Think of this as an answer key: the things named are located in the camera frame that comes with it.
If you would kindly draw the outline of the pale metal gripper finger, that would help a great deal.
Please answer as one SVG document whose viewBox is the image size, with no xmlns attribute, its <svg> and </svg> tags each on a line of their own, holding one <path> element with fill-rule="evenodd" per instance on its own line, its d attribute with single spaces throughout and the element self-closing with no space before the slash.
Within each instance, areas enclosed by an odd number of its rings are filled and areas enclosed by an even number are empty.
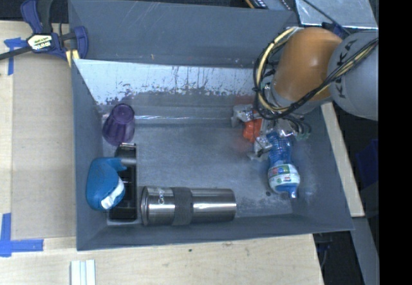
<svg viewBox="0 0 412 285">
<path fill-rule="evenodd" d="M 251 160 L 266 160 L 268 154 L 272 149 L 272 144 L 269 142 L 266 136 L 258 136 L 251 151 L 248 151 L 247 156 Z"/>
<path fill-rule="evenodd" d="M 258 114 L 255 112 L 252 104 L 239 104 L 232 108 L 230 122 L 233 127 L 237 127 L 240 124 L 245 124 L 257 119 Z"/>
</svg>

